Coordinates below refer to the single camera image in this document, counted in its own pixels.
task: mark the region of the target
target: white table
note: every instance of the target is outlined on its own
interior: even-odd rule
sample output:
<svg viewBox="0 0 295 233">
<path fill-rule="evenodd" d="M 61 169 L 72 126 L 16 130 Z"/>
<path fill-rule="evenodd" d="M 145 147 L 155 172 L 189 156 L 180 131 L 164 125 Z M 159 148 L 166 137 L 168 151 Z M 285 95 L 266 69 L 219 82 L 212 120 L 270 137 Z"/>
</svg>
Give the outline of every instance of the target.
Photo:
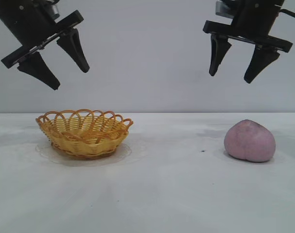
<svg viewBox="0 0 295 233">
<path fill-rule="evenodd" d="M 295 114 L 124 114 L 117 153 L 62 158 L 35 118 L 0 114 L 0 233 L 295 233 Z M 243 119 L 266 126 L 268 163 L 224 153 Z"/>
</svg>

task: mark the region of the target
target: woven basket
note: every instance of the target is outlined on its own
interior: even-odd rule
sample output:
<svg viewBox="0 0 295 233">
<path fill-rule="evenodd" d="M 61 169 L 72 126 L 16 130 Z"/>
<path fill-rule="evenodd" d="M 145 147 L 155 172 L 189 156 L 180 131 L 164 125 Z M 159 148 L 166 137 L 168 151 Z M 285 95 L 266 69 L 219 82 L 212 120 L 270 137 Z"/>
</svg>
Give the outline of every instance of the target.
<svg viewBox="0 0 295 233">
<path fill-rule="evenodd" d="M 81 109 L 48 112 L 36 119 L 52 146 L 81 159 L 109 156 L 128 136 L 133 124 L 114 112 Z"/>
</svg>

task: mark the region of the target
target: pink ball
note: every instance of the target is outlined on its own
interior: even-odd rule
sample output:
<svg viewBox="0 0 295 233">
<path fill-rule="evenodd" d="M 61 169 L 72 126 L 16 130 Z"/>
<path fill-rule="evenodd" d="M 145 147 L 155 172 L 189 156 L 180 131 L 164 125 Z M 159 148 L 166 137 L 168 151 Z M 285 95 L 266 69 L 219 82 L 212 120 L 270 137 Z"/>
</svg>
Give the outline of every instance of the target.
<svg viewBox="0 0 295 233">
<path fill-rule="evenodd" d="M 232 157 L 252 162 L 266 162 L 276 151 L 273 134 L 252 120 L 234 125 L 225 136 L 224 146 Z"/>
</svg>

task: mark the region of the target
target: white wall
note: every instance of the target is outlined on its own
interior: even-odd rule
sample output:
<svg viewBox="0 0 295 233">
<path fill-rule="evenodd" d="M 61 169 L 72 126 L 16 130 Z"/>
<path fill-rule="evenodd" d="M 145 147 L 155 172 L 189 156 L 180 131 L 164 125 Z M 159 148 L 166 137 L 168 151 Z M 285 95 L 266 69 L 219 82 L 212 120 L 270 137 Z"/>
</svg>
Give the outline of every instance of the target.
<svg viewBox="0 0 295 233">
<path fill-rule="evenodd" d="M 253 46 L 232 41 L 217 75 L 208 74 L 210 35 L 205 20 L 214 0 L 62 0 L 62 18 L 78 9 L 78 26 L 91 66 L 81 73 L 53 42 L 42 55 L 61 82 L 51 90 L 0 61 L 0 112 L 102 109 L 118 112 L 295 112 L 295 19 L 280 14 L 271 35 L 290 40 L 252 83 L 243 75 Z M 295 11 L 295 0 L 284 8 Z M 19 43 L 0 22 L 0 60 Z"/>
</svg>

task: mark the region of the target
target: basket rim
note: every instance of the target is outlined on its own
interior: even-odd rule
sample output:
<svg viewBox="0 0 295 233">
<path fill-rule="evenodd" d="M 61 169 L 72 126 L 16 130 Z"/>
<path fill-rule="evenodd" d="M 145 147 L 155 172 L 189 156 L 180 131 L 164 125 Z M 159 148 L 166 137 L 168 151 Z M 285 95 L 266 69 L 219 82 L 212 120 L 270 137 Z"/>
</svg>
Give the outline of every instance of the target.
<svg viewBox="0 0 295 233">
<path fill-rule="evenodd" d="M 80 113 L 87 113 L 86 116 L 81 116 Z M 64 114 L 71 114 L 70 117 L 65 117 Z M 54 119 L 50 119 L 48 116 L 49 115 L 55 115 Z M 84 117 L 92 117 L 93 121 L 95 121 L 95 119 L 99 118 L 99 117 L 104 117 L 105 119 L 108 120 L 115 120 L 118 123 L 122 123 L 125 128 L 124 129 L 118 129 L 118 130 L 113 130 L 113 131 L 109 131 L 109 132 L 100 132 L 95 133 L 94 135 L 96 136 L 96 134 L 98 134 L 97 141 L 95 143 L 90 143 L 87 141 L 87 139 L 84 139 L 83 137 L 76 135 L 74 133 L 71 132 L 61 132 L 53 127 L 50 127 L 50 125 L 47 125 L 47 122 L 53 122 L 53 121 L 57 121 L 57 120 L 65 120 L 66 124 L 72 119 L 72 118 L 84 118 Z M 69 139 L 71 139 L 71 141 L 81 141 L 85 144 L 88 145 L 93 145 L 93 144 L 98 144 L 102 139 L 111 139 L 110 138 L 110 134 L 114 134 L 114 133 L 119 133 L 119 137 L 123 134 L 128 134 L 128 129 L 129 127 L 133 124 L 133 121 L 130 118 L 124 119 L 122 115 L 119 114 L 115 114 L 113 111 L 106 111 L 103 112 L 101 110 L 89 110 L 89 109 L 79 109 L 77 111 L 75 110 L 63 110 L 60 112 L 57 111 L 49 111 L 47 113 L 45 113 L 44 115 L 39 116 L 38 118 L 35 119 L 37 124 L 39 125 L 39 127 L 41 128 L 41 130 L 45 133 L 45 134 L 50 134 L 51 136 L 55 137 L 55 138 L 62 138 L 66 141 L 70 141 Z"/>
</svg>

